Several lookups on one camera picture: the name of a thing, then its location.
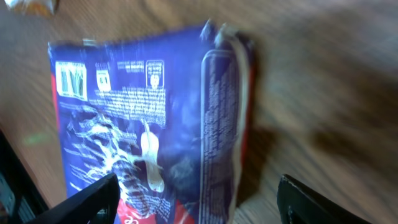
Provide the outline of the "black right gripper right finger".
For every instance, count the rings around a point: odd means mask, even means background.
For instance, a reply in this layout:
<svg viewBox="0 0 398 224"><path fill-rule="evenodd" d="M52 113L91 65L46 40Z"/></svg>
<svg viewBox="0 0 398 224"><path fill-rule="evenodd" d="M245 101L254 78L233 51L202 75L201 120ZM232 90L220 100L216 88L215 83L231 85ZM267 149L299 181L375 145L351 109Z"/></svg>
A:
<svg viewBox="0 0 398 224"><path fill-rule="evenodd" d="M369 224L287 174L280 178L277 206L283 224Z"/></svg>

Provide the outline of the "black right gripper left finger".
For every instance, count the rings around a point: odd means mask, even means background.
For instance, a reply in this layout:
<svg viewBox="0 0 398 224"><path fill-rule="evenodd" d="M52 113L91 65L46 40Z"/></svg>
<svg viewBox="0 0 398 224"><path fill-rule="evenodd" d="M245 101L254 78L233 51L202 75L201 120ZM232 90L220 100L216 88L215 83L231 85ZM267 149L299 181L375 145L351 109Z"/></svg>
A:
<svg viewBox="0 0 398 224"><path fill-rule="evenodd" d="M118 177L110 173L29 221L28 224L113 224L119 199Z"/></svg>

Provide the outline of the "purple snack packet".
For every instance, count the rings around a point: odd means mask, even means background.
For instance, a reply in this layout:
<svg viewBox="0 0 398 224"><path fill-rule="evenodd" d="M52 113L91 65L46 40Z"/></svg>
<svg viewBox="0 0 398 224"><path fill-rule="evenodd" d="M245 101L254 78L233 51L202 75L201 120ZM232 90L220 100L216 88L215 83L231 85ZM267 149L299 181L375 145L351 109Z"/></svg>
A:
<svg viewBox="0 0 398 224"><path fill-rule="evenodd" d="M211 21L141 40L52 42L68 197L114 173L118 223L231 223L254 42Z"/></svg>

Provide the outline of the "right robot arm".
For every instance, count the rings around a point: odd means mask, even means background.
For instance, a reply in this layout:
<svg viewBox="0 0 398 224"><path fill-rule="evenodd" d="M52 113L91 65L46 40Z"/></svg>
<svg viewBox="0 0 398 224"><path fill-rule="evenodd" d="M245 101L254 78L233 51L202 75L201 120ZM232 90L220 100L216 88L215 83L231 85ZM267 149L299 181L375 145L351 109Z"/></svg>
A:
<svg viewBox="0 0 398 224"><path fill-rule="evenodd" d="M287 174L279 182L277 205L282 223L365 223ZM49 208L2 135L1 223L140 223L140 219L118 198L115 175Z"/></svg>

